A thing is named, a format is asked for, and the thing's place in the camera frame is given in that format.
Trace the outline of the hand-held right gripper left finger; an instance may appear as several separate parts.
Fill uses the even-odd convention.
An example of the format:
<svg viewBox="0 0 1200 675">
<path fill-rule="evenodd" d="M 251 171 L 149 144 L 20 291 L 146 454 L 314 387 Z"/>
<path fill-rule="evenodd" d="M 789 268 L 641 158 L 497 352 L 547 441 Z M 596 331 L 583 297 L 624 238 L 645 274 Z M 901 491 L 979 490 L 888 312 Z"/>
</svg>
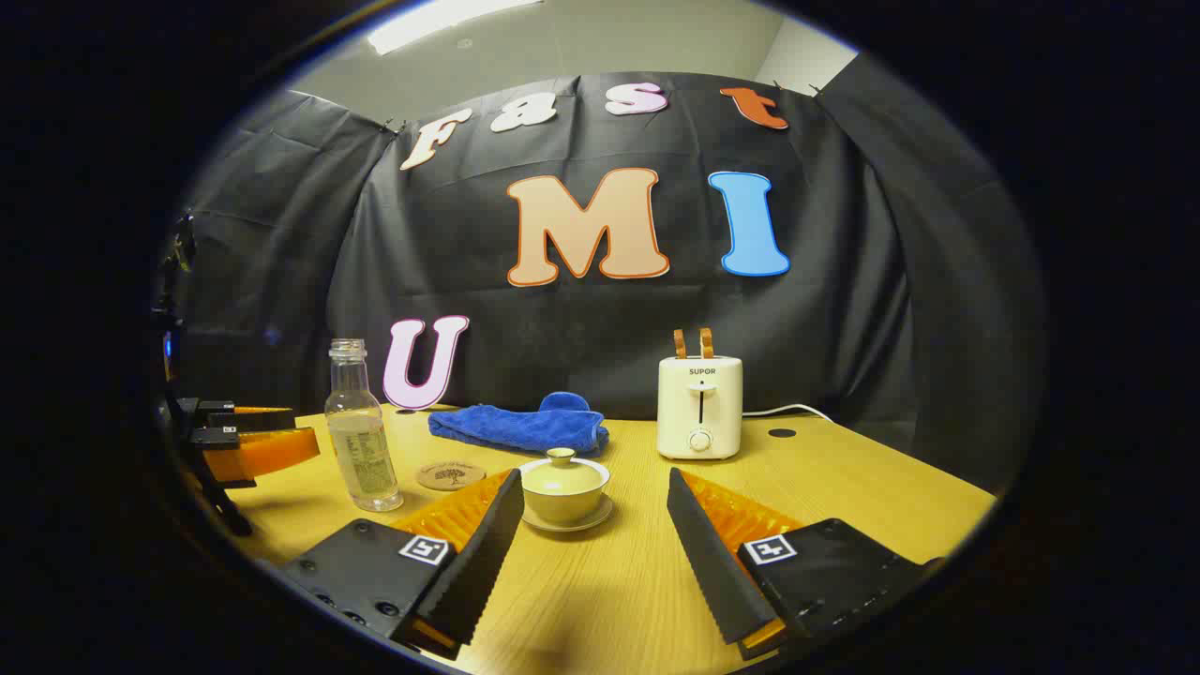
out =
<svg viewBox="0 0 1200 675">
<path fill-rule="evenodd" d="M 390 525 L 356 518 L 280 578 L 366 632 L 454 661 L 472 644 L 524 508 L 521 472 L 508 470 Z"/>
</svg>

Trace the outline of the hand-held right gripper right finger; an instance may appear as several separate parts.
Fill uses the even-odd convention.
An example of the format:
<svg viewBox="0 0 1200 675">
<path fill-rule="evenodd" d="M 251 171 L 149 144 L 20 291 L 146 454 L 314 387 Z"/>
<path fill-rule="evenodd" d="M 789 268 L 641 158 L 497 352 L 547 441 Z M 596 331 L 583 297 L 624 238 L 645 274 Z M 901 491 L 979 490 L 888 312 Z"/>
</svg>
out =
<svg viewBox="0 0 1200 675">
<path fill-rule="evenodd" d="M 679 468 L 666 508 L 716 629 L 744 659 L 841 637 L 941 565 L 904 557 L 841 518 L 802 524 Z"/>
</svg>

